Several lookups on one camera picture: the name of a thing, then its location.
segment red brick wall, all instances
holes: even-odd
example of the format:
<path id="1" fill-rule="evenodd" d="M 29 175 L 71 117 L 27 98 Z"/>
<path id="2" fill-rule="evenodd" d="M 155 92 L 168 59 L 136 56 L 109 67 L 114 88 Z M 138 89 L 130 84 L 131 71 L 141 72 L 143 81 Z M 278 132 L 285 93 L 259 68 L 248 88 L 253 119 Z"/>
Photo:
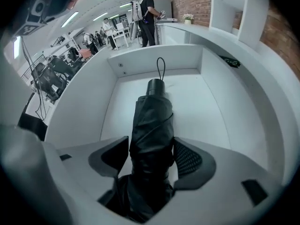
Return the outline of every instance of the red brick wall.
<path id="1" fill-rule="evenodd" d="M 171 0 L 173 17 L 183 22 L 185 13 L 194 14 L 193 24 L 209 26 L 211 0 Z M 237 13 L 234 28 L 240 27 L 242 13 Z M 293 35 L 287 20 L 280 14 L 276 7 L 270 4 L 268 17 L 261 41 L 279 54 L 290 66 L 300 80 L 300 50 L 299 43 Z"/>

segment ceiling light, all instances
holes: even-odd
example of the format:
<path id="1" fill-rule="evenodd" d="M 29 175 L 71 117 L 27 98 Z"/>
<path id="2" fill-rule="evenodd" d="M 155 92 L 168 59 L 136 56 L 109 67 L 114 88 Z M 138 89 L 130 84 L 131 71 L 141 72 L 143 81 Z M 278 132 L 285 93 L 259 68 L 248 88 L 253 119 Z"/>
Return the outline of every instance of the ceiling light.
<path id="1" fill-rule="evenodd" d="M 78 12 L 74 12 L 72 16 L 68 18 L 68 20 L 65 21 L 65 23 L 62 25 L 62 28 L 64 28 L 72 19 L 78 14 Z"/>
<path id="2" fill-rule="evenodd" d="M 109 19 L 112 19 L 112 18 L 115 18 L 115 17 L 118 17 L 118 16 L 119 16 L 119 14 L 117 14 L 116 16 L 110 17 Z"/>
<path id="3" fill-rule="evenodd" d="M 17 37 L 17 40 L 14 42 L 14 58 L 15 59 L 19 56 L 20 41 L 21 41 L 21 37 Z"/>
<path id="4" fill-rule="evenodd" d="M 123 8 L 123 7 L 129 6 L 129 5 L 131 5 L 131 3 L 126 3 L 126 4 L 122 5 L 122 6 L 120 6 L 120 8 Z"/>
<path id="5" fill-rule="evenodd" d="M 104 16 L 104 15 L 106 15 L 107 13 L 103 13 L 102 15 L 100 15 L 99 17 L 96 17 L 93 21 L 95 21 L 95 20 L 97 20 L 98 18 L 100 18 L 100 17 L 102 17 L 102 16 Z"/>

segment black t-shirt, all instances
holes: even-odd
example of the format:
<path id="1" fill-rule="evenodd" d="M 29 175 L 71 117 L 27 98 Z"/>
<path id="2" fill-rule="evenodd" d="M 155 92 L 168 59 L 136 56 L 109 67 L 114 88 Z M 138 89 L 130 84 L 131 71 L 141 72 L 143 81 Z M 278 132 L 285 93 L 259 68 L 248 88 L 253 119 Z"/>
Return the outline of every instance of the black t-shirt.
<path id="1" fill-rule="evenodd" d="M 144 16 L 145 13 L 148 11 L 148 7 L 154 8 L 154 0 L 143 0 L 141 3 L 141 10 L 142 10 L 142 15 Z M 154 24 L 154 15 L 151 12 L 148 12 L 146 15 L 146 20 L 148 21 L 149 24 Z"/>

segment white desk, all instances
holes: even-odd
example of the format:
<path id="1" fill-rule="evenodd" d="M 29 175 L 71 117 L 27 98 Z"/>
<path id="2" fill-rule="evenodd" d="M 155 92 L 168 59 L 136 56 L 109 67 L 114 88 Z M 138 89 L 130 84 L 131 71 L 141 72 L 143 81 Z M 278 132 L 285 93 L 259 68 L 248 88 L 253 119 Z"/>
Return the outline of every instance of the white desk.
<path id="1" fill-rule="evenodd" d="M 112 38 L 113 38 L 114 43 L 116 44 L 117 50 L 119 50 L 119 49 L 118 49 L 118 46 L 117 46 L 117 43 L 116 43 L 116 39 L 117 39 L 117 38 L 124 38 L 124 39 L 125 39 L 125 42 L 126 42 L 126 46 L 129 47 L 128 42 L 127 42 L 127 39 L 126 39 L 126 33 L 128 33 L 128 35 L 130 36 L 130 34 L 129 34 L 129 28 L 123 28 L 123 29 L 121 29 L 121 30 L 115 31 L 115 32 L 112 34 Z"/>

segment white backpack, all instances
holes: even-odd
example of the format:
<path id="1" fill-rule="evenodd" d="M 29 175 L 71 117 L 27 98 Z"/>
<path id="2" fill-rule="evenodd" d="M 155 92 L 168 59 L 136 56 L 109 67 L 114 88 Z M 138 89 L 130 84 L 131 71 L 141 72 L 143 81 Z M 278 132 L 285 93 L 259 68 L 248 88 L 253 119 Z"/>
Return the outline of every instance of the white backpack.
<path id="1" fill-rule="evenodd" d="M 144 0 L 140 0 L 138 1 L 133 1 L 132 2 L 132 21 L 133 22 L 138 22 L 144 19 L 144 17 L 149 13 L 149 11 L 147 11 L 145 13 L 145 15 L 142 15 L 142 9 L 141 9 L 141 3 Z"/>

